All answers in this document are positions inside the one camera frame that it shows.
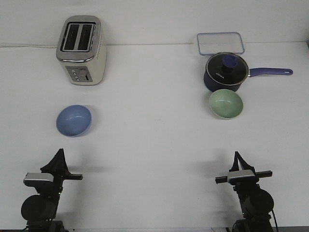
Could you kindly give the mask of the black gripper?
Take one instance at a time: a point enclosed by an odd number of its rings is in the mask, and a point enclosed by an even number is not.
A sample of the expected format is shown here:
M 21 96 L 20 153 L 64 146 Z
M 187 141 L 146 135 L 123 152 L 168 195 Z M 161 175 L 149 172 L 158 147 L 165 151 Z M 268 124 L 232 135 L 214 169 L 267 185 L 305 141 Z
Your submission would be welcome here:
M 238 151 L 235 151 L 234 162 L 231 171 L 239 171 L 239 167 L 242 170 L 251 170 L 255 174 L 255 177 L 242 178 L 238 181 L 232 182 L 231 185 L 233 186 L 234 191 L 238 191 L 240 188 L 248 188 L 252 185 L 256 185 L 260 178 L 272 177 L 273 174 L 272 171 L 255 172 L 255 168 L 249 165 Z M 216 184 L 228 183 L 227 176 L 216 177 L 215 182 Z
M 82 180 L 82 174 L 72 174 L 69 172 L 64 149 L 60 148 L 51 161 L 40 168 L 42 173 L 49 173 L 54 177 L 49 188 L 49 193 L 61 193 L 63 190 L 63 182 L 65 180 Z

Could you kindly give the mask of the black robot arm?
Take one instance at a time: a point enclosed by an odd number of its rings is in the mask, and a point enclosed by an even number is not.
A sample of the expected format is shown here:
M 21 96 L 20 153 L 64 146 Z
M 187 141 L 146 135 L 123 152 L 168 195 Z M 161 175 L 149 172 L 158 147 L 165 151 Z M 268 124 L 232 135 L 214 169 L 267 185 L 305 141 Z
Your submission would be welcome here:
M 39 173 L 27 173 L 23 183 L 37 193 L 29 196 L 21 206 L 29 232 L 66 232 L 63 222 L 55 220 L 60 194 L 65 180 L 82 180 L 82 174 L 72 174 L 66 164 L 64 149 L 59 149 Z
M 274 215 L 274 200 L 270 193 L 258 184 L 261 178 L 271 177 L 272 171 L 257 172 L 239 152 L 234 154 L 234 162 L 226 176 L 215 178 L 216 184 L 229 183 L 237 193 L 242 219 L 236 220 L 233 232 L 272 232 L 270 223 Z

